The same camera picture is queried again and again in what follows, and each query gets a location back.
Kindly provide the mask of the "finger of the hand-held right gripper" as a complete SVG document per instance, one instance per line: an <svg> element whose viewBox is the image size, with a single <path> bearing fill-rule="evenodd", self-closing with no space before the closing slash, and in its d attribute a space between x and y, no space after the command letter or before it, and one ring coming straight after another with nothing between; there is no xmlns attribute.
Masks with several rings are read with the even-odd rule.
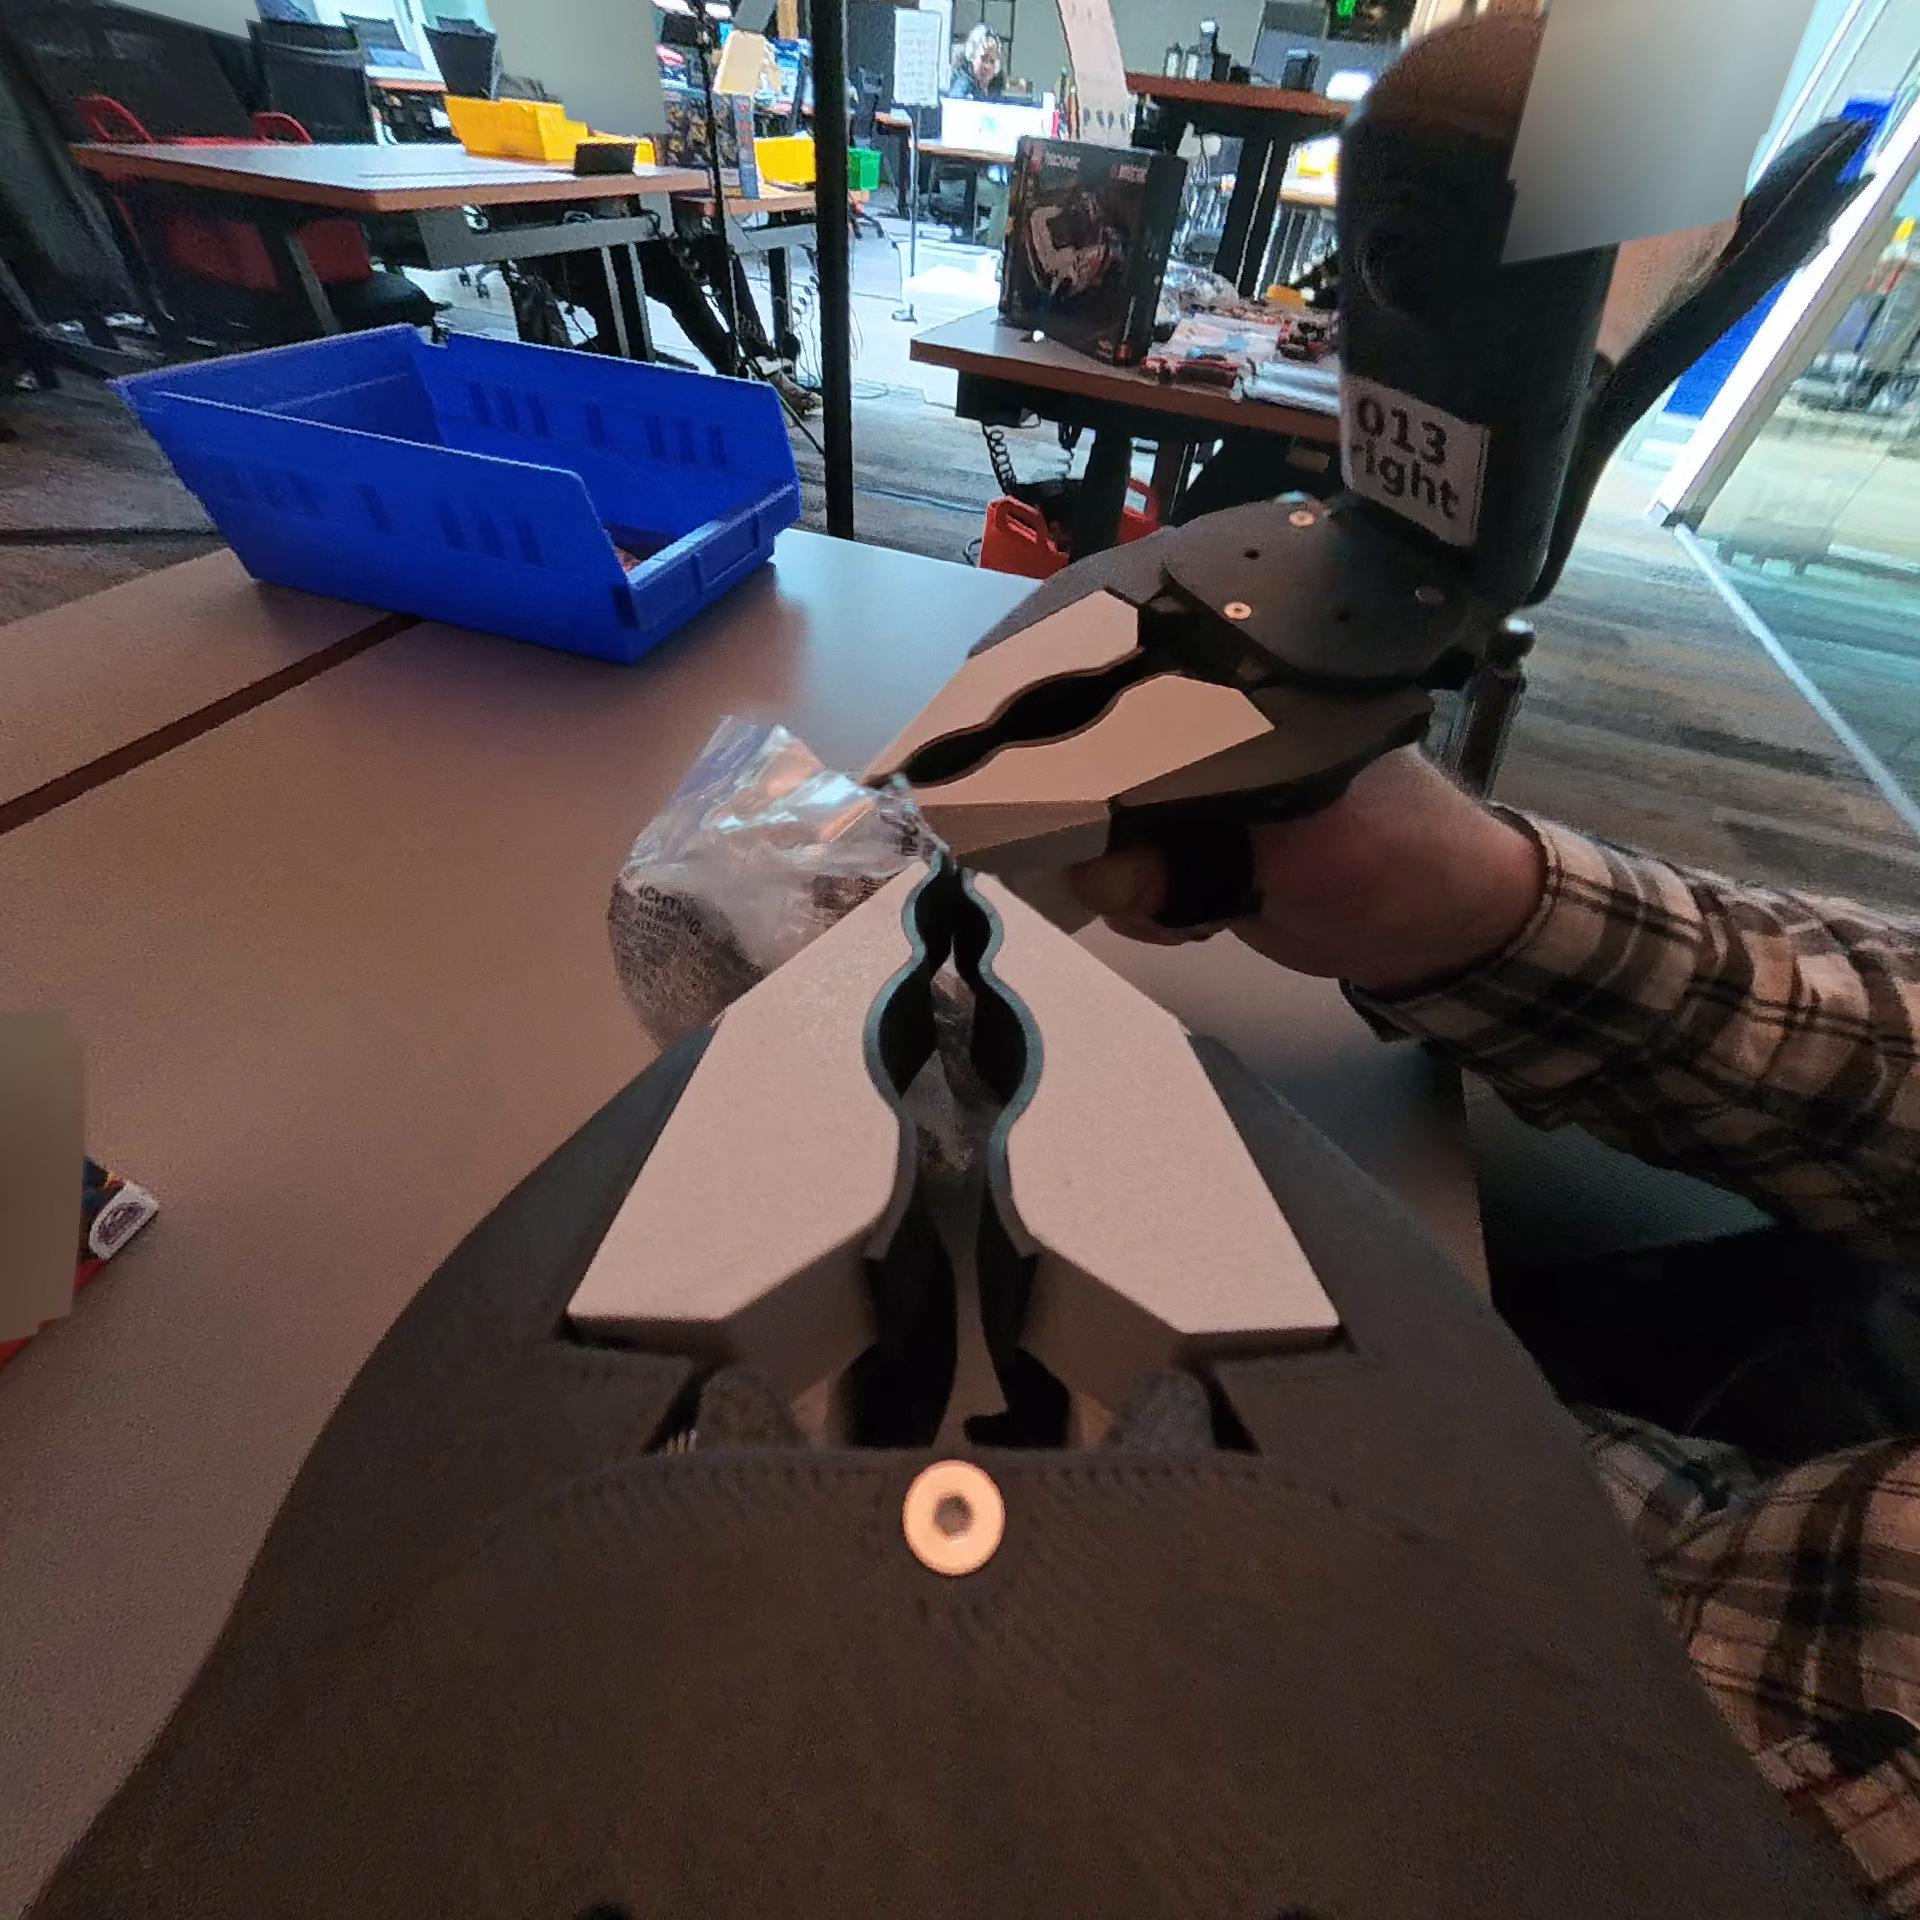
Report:
<svg viewBox="0 0 1920 1920"><path fill-rule="evenodd" d="M1143 670L1139 609L1093 591L963 661L868 766L868 783L942 783L1003 748L1080 728Z"/></svg>
<svg viewBox="0 0 1920 1920"><path fill-rule="evenodd" d="M1279 736L1239 691L1180 672L970 667L863 779L902 783L959 865L1031 883L1103 855L1122 808L1275 783Z"/></svg>

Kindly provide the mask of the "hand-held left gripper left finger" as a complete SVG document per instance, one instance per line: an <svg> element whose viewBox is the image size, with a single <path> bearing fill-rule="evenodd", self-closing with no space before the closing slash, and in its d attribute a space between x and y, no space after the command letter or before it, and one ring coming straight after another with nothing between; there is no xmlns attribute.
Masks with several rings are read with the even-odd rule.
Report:
<svg viewBox="0 0 1920 1920"><path fill-rule="evenodd" d="M954 1268L904 1108L963 902L887 879L716 1022L566 1302L580 1337L746 1367L780 1400L850 1377L850 1436L924 1447L956 1374Z"/></svg>

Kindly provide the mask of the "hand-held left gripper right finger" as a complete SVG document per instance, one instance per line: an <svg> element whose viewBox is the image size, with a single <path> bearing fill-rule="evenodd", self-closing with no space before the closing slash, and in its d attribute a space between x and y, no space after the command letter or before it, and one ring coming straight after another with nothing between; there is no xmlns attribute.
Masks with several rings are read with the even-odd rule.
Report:
<svg viewBox="0 0 1920 1920"><path fill-rule="evenodd" d="M988 875L965 875L970 1057L997 1101L976 1287L1003 1412L1064 1444L1150 1374L1320 1350L1327 1289L1182 1022Z"/></svg>

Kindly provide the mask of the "clear plastic bag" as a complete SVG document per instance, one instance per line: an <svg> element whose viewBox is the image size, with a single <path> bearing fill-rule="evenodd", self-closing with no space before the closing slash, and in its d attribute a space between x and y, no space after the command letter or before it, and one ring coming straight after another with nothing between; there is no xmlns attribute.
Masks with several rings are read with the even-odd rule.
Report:
<svg viewBox="0 0 1920 1920"><path fill-rule="evenodd" d="M615 974L643 1033L662 1052L709 1025L931 853L904 796L724 716L613 883Z"/></svg>

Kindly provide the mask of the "colourful cardboard puzzle box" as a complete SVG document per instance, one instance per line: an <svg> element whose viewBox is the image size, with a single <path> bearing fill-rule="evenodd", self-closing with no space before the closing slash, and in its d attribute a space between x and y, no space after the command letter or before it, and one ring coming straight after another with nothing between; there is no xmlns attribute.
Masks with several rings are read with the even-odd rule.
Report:
<svg viewBox="0 0 1920 1920"><path fill-rule="evenodd" d="M157 1211L157 1199L148 1188L109 1171L94 1157L84 1157L79 1239L69 1302L78 1300L83 1289L96 1280L107 1261L116 1260L155 1220Z"/></svg>

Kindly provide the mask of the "brown background desk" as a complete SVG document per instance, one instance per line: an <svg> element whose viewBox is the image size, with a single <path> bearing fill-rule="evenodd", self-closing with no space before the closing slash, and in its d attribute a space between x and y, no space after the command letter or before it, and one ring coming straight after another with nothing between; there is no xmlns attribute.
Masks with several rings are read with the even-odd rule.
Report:
<svg viewBox="0 0 1920 1920"><path fill-rule="evenodd" d="M707 198L698 172L640 164L622 176L576 176L550 163L475 157L459 145L76 143L79 167L111 185L202 195L218 213L253 217L293 275L298 341L342 331L303 240L300 213L406 217L432 272L565 253L608 253L671 233L678 197Z"/></svg>
<svg viewBox="0 0 1920 1920"><path fill-rule="evenodd" d="M1304 475L1338 475L1338 374L1290 371L1282 399L1237 399L1228 391L1112 368L1059 343L1035 341L983 307L928 326L910 343L925 368L958 374L956 414L986 424L1013 424L1031 411L1044 422L1091 432L1084 491L1072 512L1070 555L1080 560L1118 541L1120 507L1139 441L1159 445L1168 478L1159 503L1175 501L1186 451L1230 435L1296 441L1303 452L1267 452L1282 484Z"/></svg>

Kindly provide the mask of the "person's right hand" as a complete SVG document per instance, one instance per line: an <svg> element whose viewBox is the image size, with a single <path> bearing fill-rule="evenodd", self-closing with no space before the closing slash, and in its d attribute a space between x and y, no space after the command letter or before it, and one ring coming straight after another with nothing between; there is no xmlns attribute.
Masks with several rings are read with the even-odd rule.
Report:
<svg viewBox="0 0 1920 1920"><path fill-rule="evenodd" d="M1419 749L1371 764L1331 806L1251 833L1259 909L1173 927L1173 863L1125 847L1068 871L1078 905L1146 943L1237 934L1267 960L1398 995L1507 948L1544 897L1530 828L1488 808Z"/></svg>

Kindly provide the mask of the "red tool box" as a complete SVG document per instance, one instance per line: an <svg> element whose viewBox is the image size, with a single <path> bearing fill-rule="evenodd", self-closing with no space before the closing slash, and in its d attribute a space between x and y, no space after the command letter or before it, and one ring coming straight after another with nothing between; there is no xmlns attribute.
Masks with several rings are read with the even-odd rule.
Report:
<svg viewBox="0 0 1920 1920"><path fill-rule="evenodd" d="M1159 528L1159 494L1150 484L1132 479L1120 507L1118 544L1139 541ZM1064 568L1070 555L1040 507L1013 496L997 496L986 509L976 565L1043 583Z"/></svg>

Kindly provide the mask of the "black toy set box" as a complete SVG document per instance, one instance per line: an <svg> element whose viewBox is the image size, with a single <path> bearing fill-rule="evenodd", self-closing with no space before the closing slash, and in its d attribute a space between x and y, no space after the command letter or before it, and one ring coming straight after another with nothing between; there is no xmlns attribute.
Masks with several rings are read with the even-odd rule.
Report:
<svg viewBox="0 0 1920 1920"><path fill-rule="evenodd" d="M999 323L1115 368L1155 343L1186 159L1027 135L1018 142Z"/></svg>

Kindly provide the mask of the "black pole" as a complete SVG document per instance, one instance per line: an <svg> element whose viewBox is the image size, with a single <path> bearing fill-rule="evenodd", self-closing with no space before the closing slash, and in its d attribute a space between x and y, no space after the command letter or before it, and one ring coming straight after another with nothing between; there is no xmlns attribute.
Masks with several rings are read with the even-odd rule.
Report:
<svg viewBox="0 0 1920 1920"><path fill-rule="evenodd" d="M853 541L858 520L850 374L848 7L812 3L807 21L813 77L826 529L829 536Z"/></svg>

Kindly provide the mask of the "blue plastic bin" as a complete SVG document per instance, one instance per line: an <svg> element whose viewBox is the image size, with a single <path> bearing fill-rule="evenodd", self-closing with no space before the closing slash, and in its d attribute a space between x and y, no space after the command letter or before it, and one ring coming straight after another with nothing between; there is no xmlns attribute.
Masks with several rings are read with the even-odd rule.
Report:
<svg viewBox="0 0 1920 1920"><path fill-rule="evenodd" d="M749 379L396 324L114 388L256 581L615 665L803 512Z"/></svg>

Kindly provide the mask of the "large yellow plastic bin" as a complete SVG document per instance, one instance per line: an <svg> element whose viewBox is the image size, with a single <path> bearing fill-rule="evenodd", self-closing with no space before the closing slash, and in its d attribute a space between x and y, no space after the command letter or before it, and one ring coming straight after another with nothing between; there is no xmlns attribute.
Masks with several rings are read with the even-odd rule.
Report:
<svg viewBox="0 0 1920 1920"><path fill-rule="evenodd" d="M547 163L574 174L620 174L655 163L643 135L608 135L578 124L559 103L447 93L453 135L472 157Z"/></svg>

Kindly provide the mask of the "person's plaid shirt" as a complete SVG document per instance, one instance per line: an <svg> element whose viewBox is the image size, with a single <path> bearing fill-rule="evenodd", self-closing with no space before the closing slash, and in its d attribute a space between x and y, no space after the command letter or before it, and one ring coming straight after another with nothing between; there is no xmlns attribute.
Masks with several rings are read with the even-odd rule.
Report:
<svg viewBox="0 0 1920 1920"><path fill-rule="evenodd" d="M1771 1470L1575 1408L1703 1689L1872 1915L1918 1915L1918 1444Z"/></svg>

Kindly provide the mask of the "red office chair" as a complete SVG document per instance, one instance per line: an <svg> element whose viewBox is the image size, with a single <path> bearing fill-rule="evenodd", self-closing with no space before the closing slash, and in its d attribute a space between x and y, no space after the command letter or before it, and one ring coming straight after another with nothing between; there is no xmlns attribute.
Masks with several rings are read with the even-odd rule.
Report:
<svg viewBox="0 0 1920 1920"><path fill-rule="evenodd" d="M160 140L111 96L83 93L76 112L96 143L144 145ZM277 253L252 222L212 213L168 209L133 188L114 189L116 219L141 263L166 269L176 280L211 280L235 293L272 295L282 289ZM362 227L335 217L309 223L301 249L324 288L362 285L375 263Z"/></svg>

